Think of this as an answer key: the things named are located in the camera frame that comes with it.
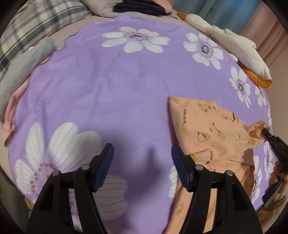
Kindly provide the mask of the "person's right hand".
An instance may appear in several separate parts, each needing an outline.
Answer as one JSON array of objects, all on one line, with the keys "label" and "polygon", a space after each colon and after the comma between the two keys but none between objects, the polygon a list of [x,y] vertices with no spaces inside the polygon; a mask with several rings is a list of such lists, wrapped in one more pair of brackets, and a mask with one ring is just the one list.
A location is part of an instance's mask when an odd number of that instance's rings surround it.
[{"label": "person's right hand", "polygon": [[280,173],[279,165],[280,161],[276,161],[273,172],[269,179],[269,186],[277,183],[279,178],[282,179],[284,182],[282,187],[274,197],[273,202],[277,202],[281,200],[284,196],[287,196],[287,173]]}]

